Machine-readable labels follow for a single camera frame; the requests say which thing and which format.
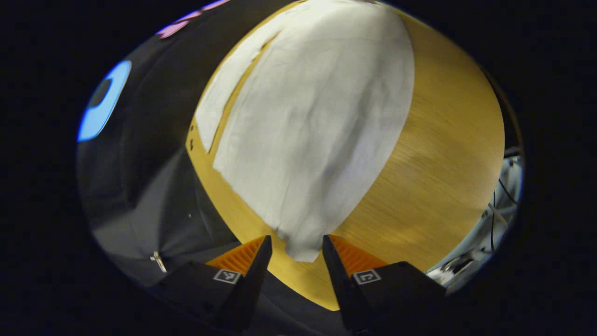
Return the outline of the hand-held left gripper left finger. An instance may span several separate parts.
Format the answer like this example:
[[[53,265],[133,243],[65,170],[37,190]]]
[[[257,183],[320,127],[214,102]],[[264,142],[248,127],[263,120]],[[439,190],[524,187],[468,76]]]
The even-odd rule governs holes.
[[[187,262],[151,290],[211,333],[241,333],[250,326],[271,255],[271,236],[264,235],[209,262]]]

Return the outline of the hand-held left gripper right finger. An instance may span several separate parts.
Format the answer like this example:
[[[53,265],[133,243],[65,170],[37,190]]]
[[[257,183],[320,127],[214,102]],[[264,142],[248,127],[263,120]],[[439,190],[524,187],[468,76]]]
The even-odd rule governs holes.
[[[406,261],[388,263],[335,235],[322,253],[345,327],[354,336],[431,336],[446,289]]]

